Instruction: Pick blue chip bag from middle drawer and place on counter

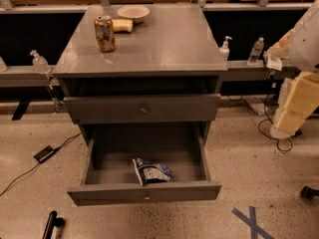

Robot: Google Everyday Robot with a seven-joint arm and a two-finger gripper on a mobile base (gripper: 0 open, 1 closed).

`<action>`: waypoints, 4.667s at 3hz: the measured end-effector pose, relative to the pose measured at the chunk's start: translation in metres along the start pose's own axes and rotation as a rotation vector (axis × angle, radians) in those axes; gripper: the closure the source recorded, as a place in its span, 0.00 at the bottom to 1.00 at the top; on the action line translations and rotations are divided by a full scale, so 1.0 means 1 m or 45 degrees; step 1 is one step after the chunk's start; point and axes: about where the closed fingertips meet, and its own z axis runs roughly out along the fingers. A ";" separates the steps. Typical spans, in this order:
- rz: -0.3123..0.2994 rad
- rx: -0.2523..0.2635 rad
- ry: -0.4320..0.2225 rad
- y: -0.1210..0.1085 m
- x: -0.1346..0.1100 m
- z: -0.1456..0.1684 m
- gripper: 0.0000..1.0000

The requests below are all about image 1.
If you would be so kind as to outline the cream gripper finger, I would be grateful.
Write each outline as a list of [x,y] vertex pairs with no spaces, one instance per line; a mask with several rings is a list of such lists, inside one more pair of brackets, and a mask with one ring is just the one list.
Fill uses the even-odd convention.
[[319,107],[319,74],[304,72],[295,78],[284,107],[308,118]]
[[295,112],[277,110],[273,121],[274,135],[293,135],[306,121]]

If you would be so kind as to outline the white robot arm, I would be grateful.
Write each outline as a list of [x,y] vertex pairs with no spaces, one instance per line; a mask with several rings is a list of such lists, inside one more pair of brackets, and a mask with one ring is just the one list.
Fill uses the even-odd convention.
[[281,85],[278,108],[270,134],[289,138],[319,107],[319,1],[315,1],[295,26],[264,55],[269,69],[281,70],[282,59],[300,70]]

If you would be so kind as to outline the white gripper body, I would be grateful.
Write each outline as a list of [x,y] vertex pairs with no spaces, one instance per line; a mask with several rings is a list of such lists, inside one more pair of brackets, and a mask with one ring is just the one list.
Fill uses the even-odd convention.
[[273,124],[270,129],[270,134],[278,139],[288,138],[294,134],[292,123],[295,120],[294,113],[285,109],[285,103],[288,100],[288,94],[291,90],[292,80],[286,78],[281,85],[278,108],[273,117]]

